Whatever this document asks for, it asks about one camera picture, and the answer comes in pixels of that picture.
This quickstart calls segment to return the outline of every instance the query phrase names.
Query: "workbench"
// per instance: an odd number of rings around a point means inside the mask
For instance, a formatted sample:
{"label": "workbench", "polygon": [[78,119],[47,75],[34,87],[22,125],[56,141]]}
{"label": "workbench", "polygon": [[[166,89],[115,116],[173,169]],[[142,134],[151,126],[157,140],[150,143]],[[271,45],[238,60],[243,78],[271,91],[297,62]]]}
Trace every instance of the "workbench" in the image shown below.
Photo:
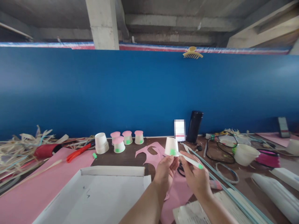
{"label": "workbench", "polygon": [[[161,146],[165,147],[166,138],[144,138],[144,143],[141,145],[137,145],[134,142],[130,145],[126,145],[125,151],[122,153],[114,153],[113,146],[111,145],[111,139],[108,139],[109,142],[109,150],[94,160],[92,166],[144,166],[145,167],[145,174],[151,175],[152,180],[155,176],[155,168],[151,164],[144,164],[146,160],[146,155],[144,153],[140,153],[135,158],[135,153],[139,149],[144,148],[147,145],[150,145],[154,142],[158,142]],[[202,148],[204,149],[206,144],[206,139],[204,137],[198,137],[197,142],[202,143]],[[186,143],[190,148],[194,148],[195,145],[191,143]],[[262,148],[261,145],[257,142],[252,142],[253,147]],[[185,151],[183,145],[178,144],[179,151]],[[151,154],[157,154],[152,147],[149,147],[149,152]],[[217,149],[216,143],[213,141],[209,142],[209,155],[214,158],[221,155],[222,152]],[[203,156],[203,150],[197,152],[198,155],[201,157]],[[215,167],[216,161],[213,161],[207,157],[204,158],[211,166]],[[291,157],[280,155],[280,164],[281,167],[288,169],[289,171],[299,175],[299,157]],[[280,179],[276,178],[269,172],[269,168],[258,164],[257,162],[253,161],[251,163],[252,167],[248,166],[241,166],[237,163],[234,164],[226,164],[228,167],[233,169],[239,176],[240,182],[235,185],[235,187],[244,195],[246,196],[258,209],[261,210],[273,223],[290,223],[289,220],[281,213],[281,211],[275,206],[275,204],[270,200],[270,198],[262,191],[260,188],[253,183],[251,180],[251,175],[253,173],[259,173],[266,175],[268,177],[272,177],[277,179],[287,190],[289,190],[295,197],[299,198],[299,192],[289,186],[288,184],[284,183]],[[227,178],[232,178],[230,172],[223,168],[222,166],[219,167],[221,173],[226,176]],[[193,195],[190,198],[190,202],[195,201],[196,198]]]}

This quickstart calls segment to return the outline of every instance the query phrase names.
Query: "pink paper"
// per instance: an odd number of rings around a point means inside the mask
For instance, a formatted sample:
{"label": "pink paper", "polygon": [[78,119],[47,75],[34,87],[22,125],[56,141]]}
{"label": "pink paper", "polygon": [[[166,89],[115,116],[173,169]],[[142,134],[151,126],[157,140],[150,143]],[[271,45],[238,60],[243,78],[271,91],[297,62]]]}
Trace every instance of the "pink paper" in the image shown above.
{"label": "pink paper", "polygon": [[34,173],[48,168],[60,159],[63,160],[61,163],[1,197],[0,223],[31,224],[81,168],[92,164],[95,150],[87,150],[67,163],[67,156],[74,151],[68,148],[60,149]]}
{"label": "pink paper", "polygon": [[281,146],[287,147],[289,144],[289,140],[290,139],[295,139],[295,140],[299,140],[298,136],[292,135],[290,138],[280,138],[279,137],[279,133],[278,132],[273,132],[273,133],[256,133],[257,135],[270,140],[272,142],[275,142]]}
{"label": "pink paper", "polygon": [[[148,148],[153,146],[153,149],[157,152],[157,155],[152,155]],[[146,154],[146,161],[144,163],[152,164],[157,169],[158,163],[163,159],[165,149],[158,143],[154,142],[136,152],[135,157],[144,152]],[[161,222],[162,224],[171,224],[174,221],[172,210],[182,205],[186,205],[188,200],[193,195],[192,191],[187,185],[186,178],[181,176],[178,171],[175,172],[173,177],[172,186],[168,192],[169,198],[164,201]]]}

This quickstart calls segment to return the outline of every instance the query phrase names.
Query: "white cardboard box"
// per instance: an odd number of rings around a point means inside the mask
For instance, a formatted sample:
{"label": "white cardboard box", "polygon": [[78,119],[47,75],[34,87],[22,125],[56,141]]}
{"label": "white cardboard box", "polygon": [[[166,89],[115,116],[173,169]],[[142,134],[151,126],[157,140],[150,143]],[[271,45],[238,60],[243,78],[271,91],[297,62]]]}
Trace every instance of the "white cardboard box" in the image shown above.
{"label": "white cardboard box", "polygon": [[92,166],[79,170],[33,224],[116,224],[151,183],[144,167]]}

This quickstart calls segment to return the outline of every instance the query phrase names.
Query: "black thermos bottle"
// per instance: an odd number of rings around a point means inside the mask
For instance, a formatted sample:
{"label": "black thermos bottle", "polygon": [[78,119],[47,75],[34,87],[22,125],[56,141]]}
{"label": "black thermos bottle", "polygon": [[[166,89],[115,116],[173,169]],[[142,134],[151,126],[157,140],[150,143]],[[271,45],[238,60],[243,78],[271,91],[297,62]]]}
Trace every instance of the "black thermos bottle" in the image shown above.
{"label": "black thermos bottle", "polygon": [[199,110],[192,111],[189,130],[187,134],[187,141],[190,143],[196,143],[202,116],[203,112]]}

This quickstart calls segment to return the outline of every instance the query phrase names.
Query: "blue board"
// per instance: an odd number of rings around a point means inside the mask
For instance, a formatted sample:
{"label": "blue board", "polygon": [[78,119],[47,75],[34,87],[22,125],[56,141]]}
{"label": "blue board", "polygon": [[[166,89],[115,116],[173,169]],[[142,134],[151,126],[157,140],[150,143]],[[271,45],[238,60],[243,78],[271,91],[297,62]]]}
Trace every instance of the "blue board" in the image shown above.
{"label": "blue board", "polygon": [[200,133],[277,131],[299,123],[299,56],[0,48],[0,138],[143,130],[174,134],[204,112]]}

